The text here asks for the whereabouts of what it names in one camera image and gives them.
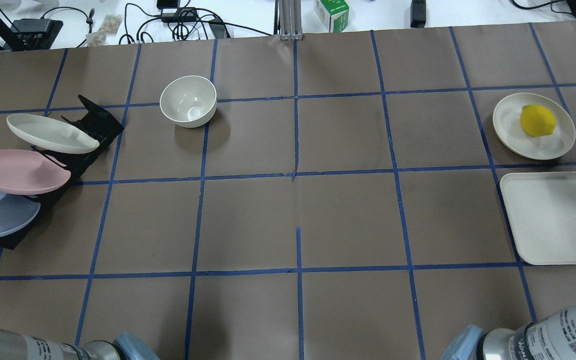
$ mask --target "sticker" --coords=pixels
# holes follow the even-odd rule
[[[526,342],[535,360],[576,360],[576,305],[531,326]]]
[[[22,335],[28,353],[27,360],[64,360],[62,346],[54,341]]]

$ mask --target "dish rack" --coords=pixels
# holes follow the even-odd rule
[[[39,219],[52,209],[57,201],[59,201],[64,193],[66,193],[68,188],[82,177],[89,166],[98,159],[99,155],[113,143],[115,138],[119,136],[121,132],[123,132],[124,126],[122,126],[108,110],[103,109],[100,105],[97,105],[82,95],[78,95],[78,98],[87,110],[87,114],[78,121],[70,121],[66,118],[63,119],[70,125],[82,130],[82,132],[85,132],[96,141],[99,141],[98,148],[89,153],[73,154],[52,150],[37,150],[37,148],[33,146],[33,148],[44,155],[44,157],[47,157],[48,159],[52,157],[56,161],[60,162],[64,169],[70,171],[71,176],[69,180],[67,180],[67,182],[58,189],[32,196],[25,195],[26,199],[41,205],[39,212],[34,219],[32,219],[32,221],[23,228],[20,228],[11,234],[1,236],[0,247],[10,250],[16,248]]]

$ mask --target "white bowl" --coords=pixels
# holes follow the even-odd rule
[[[537,104],[550,110],[557,119],[551,135],[533,137],[522,128],[520,117],[525,105]],[[535,93],[514,93],[502,98],[492,114],[494,132],[508,149],[522,157],[552,160],[562,157],[575,144],[576,130],[570,115],[550,98]]]
[[[184,128],[208,123],[217,110],[217,90],[203,76],[188,75],[170,82],[159,98],[161,112]]]

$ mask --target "white tray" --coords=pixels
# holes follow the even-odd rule
[[[519,256],[576,264],[576,172],[508,173],[500,187]]]
[[[86,154],[99,146],[99,141],[86,132],[54,118],[33,114],[10,114],[6,117],[10,131],[40,148],[66,154]]]

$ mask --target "yellow lemon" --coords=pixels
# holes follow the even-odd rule
[[[531,137],[551,135],[557,126],[555,115],[542,105],[526,105],[521,108],[521,127]]]

